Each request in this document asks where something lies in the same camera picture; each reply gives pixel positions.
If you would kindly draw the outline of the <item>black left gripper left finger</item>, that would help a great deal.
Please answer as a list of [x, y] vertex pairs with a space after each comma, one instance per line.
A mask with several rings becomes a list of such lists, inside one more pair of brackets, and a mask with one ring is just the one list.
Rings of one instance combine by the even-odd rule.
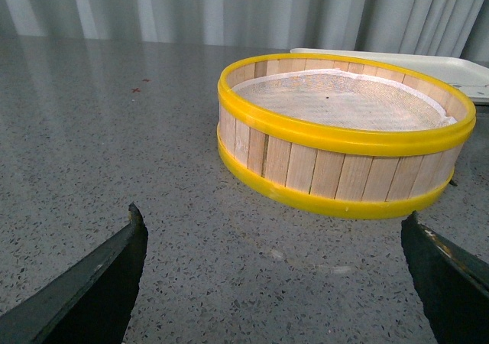
[[129, 223], [34, 296], [1, 317], [3, 343], [121, 343], [138, 296], [148, 231]]

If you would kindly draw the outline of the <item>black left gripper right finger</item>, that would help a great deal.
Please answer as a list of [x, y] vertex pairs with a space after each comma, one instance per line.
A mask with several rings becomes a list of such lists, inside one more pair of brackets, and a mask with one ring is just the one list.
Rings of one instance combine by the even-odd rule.
[[439, 343], [488, 342], [488, 264], [434, 232], [412, 212], [401, 245]]

